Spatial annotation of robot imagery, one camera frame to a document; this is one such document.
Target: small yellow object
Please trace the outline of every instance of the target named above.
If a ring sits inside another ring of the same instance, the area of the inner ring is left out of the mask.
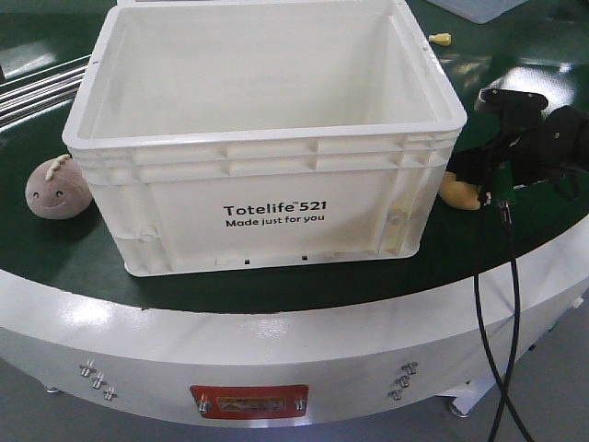
[[[450,46],[452,43],[452,36],[447,32],[443,34],[430,35],[428,41],[430,43],[439,44],[440,46]]]

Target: white plastic crate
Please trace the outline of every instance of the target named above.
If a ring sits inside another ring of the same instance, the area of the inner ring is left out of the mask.
[[[138,3],[64,141],[154,275],[409,257],[465,122],[402,1]]]

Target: stuffed toy face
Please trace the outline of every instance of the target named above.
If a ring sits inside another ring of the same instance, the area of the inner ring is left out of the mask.
[[[27,181],[25,196],[32,213],[45,219],[71,218],[92,202],[80,168],[69,155],[38,166]]]

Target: screw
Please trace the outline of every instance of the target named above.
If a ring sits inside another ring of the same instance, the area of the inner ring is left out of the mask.
[[[92,383],[92,388],[94,390],[100,390],[100,388],[102,387],[102,385],[106,384],[107,382],[104,380],[104,373],[98,373],[97,375],[95,375],[92,380],[94,381]]]
[[[96,371],[94,367],[94,361],[87,360],[85,364],[80,366],[80,376],[82,378],[89,378],[89,376]]]
[[[402,390],[394,389],[394,390],[391,390],[387,394],[387,396],[389,398],[393,398],[394,401],[400,401],[401,399],[403,399],[401,392],[402,392]]]
[[[410,384],[409,376],[401,376],[397,382],[403,389],[406,389]]]
[[[298,412],[303,412],[306,410],[306,401],[304,399],[300,399],[298,401],[294,401],[294,409]]]
[[[405,364],[404,366],[402,366],[401,370],[403,370],[409,376],[412,376],[417,373],[417,365],[418,365],[417,362],[409,362],[408,364]]]
[[[105,401],[112,401],[117,396],[119,396],[119,395],[114,392],[114,387],[108,387],[104,391],[104,400]]]
[[[211,410],[213,405],[208,401],[196,401],[196,407],[199,410],[199,413],[205,415]]]

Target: metal rod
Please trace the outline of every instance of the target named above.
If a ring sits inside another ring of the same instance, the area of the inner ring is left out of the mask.
[[[63,103],[73,98],[76,92],[77,88],[74,87],[60,94],[50,96],[42,101],[37,101],[35,103],[29,104],[27,107],[20,108],[7,115],[3,115],[2,117],[0,117],[0,128],[9,125],[12,122],[16,122],[23,118],[29,117],[30,115],[37,113],[39,111],[44,111],[45,109],[48,109],[51,106]]]
[[[2,102],[0,100],[0,116],[10,113],[11,111],[17,110],[21,107],[25,107],[32,102],[43,100],[52,94],[59,94],[65,89],[78,87],[82,82],[83,76],[84,74],[78,74],[77,76],[66,78],[60,82],[52,83],[48,86],[35,89],[27,94],[20,95],[7,101]]]
[[[62,72],[60,74],[56,74],[54,76],[48,76],[43,78],[42,80],[35,81],[33,83],[29,83],[22,87],[17,87],[15,89],[9,90],[4,94],[0,94],[0,105],[3,102],[9,101],[10,99],[19,98],[24,95],[30,94],[35,90],[41,89],[43,87],[47,87],[56,83],[60,83],[66,79],[82,76],[86,71],[85,66],[79,66],[74,69],[70,69],[68,71]]]

